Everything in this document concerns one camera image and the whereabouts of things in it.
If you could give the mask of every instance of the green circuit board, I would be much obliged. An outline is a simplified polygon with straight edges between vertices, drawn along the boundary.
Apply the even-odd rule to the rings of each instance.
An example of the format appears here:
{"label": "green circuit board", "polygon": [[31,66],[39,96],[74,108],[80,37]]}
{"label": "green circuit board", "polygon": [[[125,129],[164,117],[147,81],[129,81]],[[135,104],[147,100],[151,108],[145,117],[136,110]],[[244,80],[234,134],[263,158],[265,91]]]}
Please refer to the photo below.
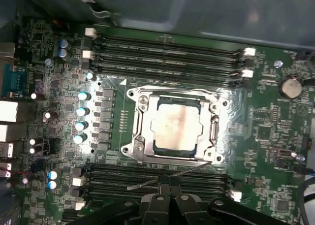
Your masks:
{"label": "green circuit board", "polygon": [[[86,27],[95,28],[99,35],[109,38],[171,41],[175,44],[227,51],[254,47],[256,54],[252,57],[252,66],[249,67],[253,70],[253,78],[245,78],[246,84],[243,87],[226,87],[212,84],[211,79],[206,84],[206,80],[197,74],[193,76],[194,81],[184,83],[130,76],[123,68],[119,69],[121,74],[110,71],[107,73],[104,67],[98,73],[94,69],[97,79],[88,81],[86,73],[91,70],[82,68],[82,45]],[[26,34],[27,43],[20,45],[19,48],[24,50],[18,53],[16,65],[33,71],[35,90],[46,96],[44,101],[37,102],[36,121],[29,125],[28,137],[56,139],[57,153],[47,159],[46,173],[56,168],[62,172],[55,190],[47,188],[48,179],[44,173],[41,180],[16,189],[24,198],[23,224],[60,224],[63,211],[73,208],[78,198],[70,193],[71,173],[65,172],[65,167],[72,170],[95,162],[135,168],[186,169],[178,165],[139,164],[124,156],[120,150],[123,145],[131,142],[134,126],[135,103],[126,95],[129,89],[146,85],[204,89],[225,96],[230,104],[222,113],[224,118],[220,122],[217,144],[217,151],[225,159],[223,163],[209,166],[203,172],[228,174],[233,180],[241,182],[239,190],[243,194],[241,204],[244,206],[289,224],[299,220],[297,188],[304,176],[294,172],[293,167],[305,165],[306,162],[278,158],[274,150],[288,149],[307,156],[306,142],[310,137],[314,87],[304,87],[302,94],[295,99],[283,98],[278,91],[279,82],[289,75],[301,79],[312,78],[312,72],[305,62],[295,59],[295,51],[104,26],[70,24],[66,31],[53,32],[50,24],[34,19],[23,21],[21,33]],[[61,38],[67,39],[71,44],[71,57],[67,61],[58,57],[58,41]],[[91,50],[102,53],[102,47],[97,43]],[[46,59],[53,60],[53,65],[46,66]],[[274,66],[278,60],[283,62],[281,68]],[[137,67],[134,67],[133,73],[137,72]],[[139,72],[143,76],[150,73],[143,68]],[[159,75],[167,76],[167,70]],[[80,91],[91,93],[91,100],[80,101],[77,97]],[[102,92],[107,92],[108,95],[98,95]],[[105,109],[95,105],[104,100],[111,105]],[[88,107],[91,112],[87,116],[78,117],[78,107]],[[47,110],[59,112],[59,117],[43,123],[43,112]],[[111,113],[106,119],[110,122],[110,128],[106,130],[110,137],[105,136],[102,142],[106,144],[102,145],[98,144],[99,129],[94,127],[101,121],[95,114],[98,112]],[[77,121],[87,121],[90,126],[84,131],[87,140],[80,145],[74,144],[72,140],[78,134],[74,128]],[[25,155],[24,159],[26,167],[33,156]],[[78,214],[81,216],[90,212],[88,205]]]}

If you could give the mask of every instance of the wire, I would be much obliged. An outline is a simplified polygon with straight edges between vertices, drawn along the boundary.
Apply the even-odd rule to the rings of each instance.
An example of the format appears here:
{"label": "wire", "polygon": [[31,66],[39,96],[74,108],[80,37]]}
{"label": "wire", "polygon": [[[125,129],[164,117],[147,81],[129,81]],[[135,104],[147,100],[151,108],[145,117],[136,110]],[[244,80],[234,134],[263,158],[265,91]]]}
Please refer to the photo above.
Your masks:
{"label": "wire", "polygon": [[[206,167],[206,166],[211,165],[211,164],[212,164],[212,162],[207,162],[207,163],[204,163],[204,164],[199,165],[197,167],[193,167],[191,169],[188,169],[186,171],[181,171],[181,172],[174,173],[174,174],[170,175],[170,177],[178,177],[178,176],[181,176],[181,175],[186,174],[188,172],[194,171],[194,170],[202,168],[202,167]],[[144,186],[148,186],[148,185],[151,185],[151,184],[154,184],[154,183],[158,183],[158,180],[155,179],[155,180],[151,180],[151,181],[144,182],[144,183],[141,183],[141,184],[129,186],[129,187],[127,187],[127,190],[131,191],[131,190],[134,190],[134,189],[139,189],[139,188],[142,188]]]}
{"label": "wire", "polygon": [[6,168],[4,168],[4,167],[0,167],[0,170],[2,170],[2,171],[7,171],[7,172],[12,173],[12,174],[24,174],[24,175],[29,175],[29,172],[22,172],[22,171],[16,172],[16,171],[12,171],[12,170],[6,169]]}

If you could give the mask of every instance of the cpu socket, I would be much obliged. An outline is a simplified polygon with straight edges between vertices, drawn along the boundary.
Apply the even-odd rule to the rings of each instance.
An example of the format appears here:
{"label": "cpu socket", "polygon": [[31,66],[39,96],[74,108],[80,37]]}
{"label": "cpu socket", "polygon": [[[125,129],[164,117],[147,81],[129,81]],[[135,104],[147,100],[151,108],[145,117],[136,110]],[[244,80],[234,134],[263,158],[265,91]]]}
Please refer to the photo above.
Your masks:
{"label": "cpu socket", "polygon": [[222,163],[219,116],[228,101],[216,93],[159,86],[129,89],[135,101],[132,142],[121,152],[138,162],[197,166]]}

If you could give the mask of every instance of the white triangle marking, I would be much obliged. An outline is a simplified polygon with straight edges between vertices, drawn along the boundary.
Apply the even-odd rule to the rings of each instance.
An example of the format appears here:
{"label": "white triangle marking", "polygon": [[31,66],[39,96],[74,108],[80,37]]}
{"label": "white triangle marking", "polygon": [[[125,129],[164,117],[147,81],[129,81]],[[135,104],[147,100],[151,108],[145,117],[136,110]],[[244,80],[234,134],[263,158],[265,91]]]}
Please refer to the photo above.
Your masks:
{"label": "white triangle marking", "polygon": [[121,83],[119,83],[122,86],[126,86],[127,85],[127,79],[123,80]]}

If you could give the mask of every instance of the red wire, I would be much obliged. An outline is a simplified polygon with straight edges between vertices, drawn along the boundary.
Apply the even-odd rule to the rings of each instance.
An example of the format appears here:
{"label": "red wire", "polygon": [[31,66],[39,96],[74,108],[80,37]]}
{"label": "red wire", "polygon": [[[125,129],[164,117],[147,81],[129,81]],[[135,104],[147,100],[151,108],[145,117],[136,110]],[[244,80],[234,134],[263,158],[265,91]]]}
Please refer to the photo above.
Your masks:
{"label": "red wire", "polygon": [[16,174],[25,174],[25,175],[28,175],[29,173],[28,172],[16,172],[16,171],[11,171],[11,170],[9,170],[9,169],[6,169],[6,168],[4,168],[4,167],[0,167],[0,170],[2,170],[2,171],[7,171],[7,172],[9,172],[9,173],[12,173],[12,174],[14,174],[14,173],[16,173]]}

